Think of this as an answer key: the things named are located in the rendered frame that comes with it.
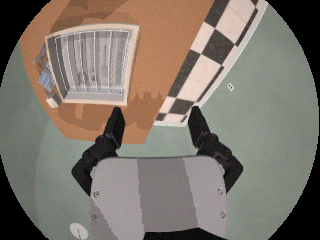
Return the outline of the blue and white checked towel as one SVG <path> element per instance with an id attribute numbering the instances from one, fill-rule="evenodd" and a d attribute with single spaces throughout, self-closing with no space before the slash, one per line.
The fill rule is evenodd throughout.
<path id="1" fill-rule="evenodd" d="M 45 66 L 47 69 L 50 70 L 50 65 L 49 65 L 49 60 L 46 62 Z M 51 74 L 50 74 L 51 73 Z M 50 89 L 50 77 L 51 77 L 51 82 L 50 83 L 53 83 L 54 87 L 55 87 L 55 82 L 54 82 L 54 79 L 53 79 L 53 76 L 52 76 L 52 72 L 50 70 L 50 73 L 47 74 L 45 72 L 42 71 L 41 75 L 40 75 L 40 78 L 38 80 L 38 82 L 47 90 L 49 91 L 50 93 L 52 92 L 53 89 Z M 50 75 L 50 77 L 49 77 Z"/>

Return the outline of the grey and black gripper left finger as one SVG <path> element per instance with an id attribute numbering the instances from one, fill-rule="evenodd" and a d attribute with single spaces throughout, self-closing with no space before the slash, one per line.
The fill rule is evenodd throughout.
<path id="1" fill-rule="evenodd" d="M 82 158 L 72 168 L 72 175 L 90 197 L 92 178 L 90 172 L 97 163 L 107 157 L 118 156 L 116 149 L 121 147 L 125 120 L 121 108 L 114 107 L 103 135 L 95 139 L 95 144 L 83 152 Z M 105 133 L 105 134 L 104 134 Z"/>

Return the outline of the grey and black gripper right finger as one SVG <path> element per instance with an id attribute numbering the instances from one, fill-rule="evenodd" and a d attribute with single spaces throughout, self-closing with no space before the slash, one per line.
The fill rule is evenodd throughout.
<path id="1" fill-rule="evenodd" d="M 210 132 L 206 124 L 199 106 L 193 106 L 188 119 L 188 127 L 193 146 L 198 148 L 196 155 L 211 156 L 222 165 L 225 170 L 223 177 L 227 194 L 243 172 L 243 166 L 232 155 L 232 151 L 219 142 L 218 136 Z"/>

